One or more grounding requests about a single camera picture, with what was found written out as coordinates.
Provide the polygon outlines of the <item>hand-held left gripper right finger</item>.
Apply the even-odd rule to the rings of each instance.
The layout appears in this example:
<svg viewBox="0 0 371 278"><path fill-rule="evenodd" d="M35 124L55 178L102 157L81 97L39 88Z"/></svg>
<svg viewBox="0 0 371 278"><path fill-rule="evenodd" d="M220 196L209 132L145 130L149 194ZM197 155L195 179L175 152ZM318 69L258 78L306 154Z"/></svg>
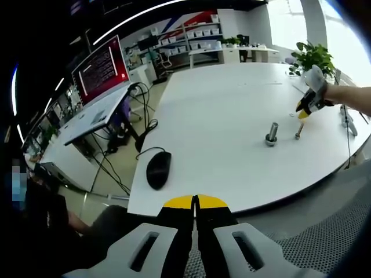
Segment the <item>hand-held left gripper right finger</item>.
<svg viewBox="0 0 371 278"><path fill-rule="evenodd" d="M194 202L206 277L320 277L285 259L282 247L251 224L238 223L224 201L197 195Z"/></svg>

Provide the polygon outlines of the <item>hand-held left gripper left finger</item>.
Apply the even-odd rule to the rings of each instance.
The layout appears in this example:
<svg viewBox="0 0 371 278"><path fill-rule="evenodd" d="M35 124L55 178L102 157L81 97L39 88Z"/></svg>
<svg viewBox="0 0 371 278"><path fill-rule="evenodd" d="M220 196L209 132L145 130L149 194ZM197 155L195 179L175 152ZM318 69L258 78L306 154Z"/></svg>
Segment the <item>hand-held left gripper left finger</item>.
<svg viewBox="0 0 371 278"><path fill-rule="evenodd" d="M167 201L151 222L135 215L136 227L110 245L100 262L63 276L183 277L192 245L193 199Z"/></svg>

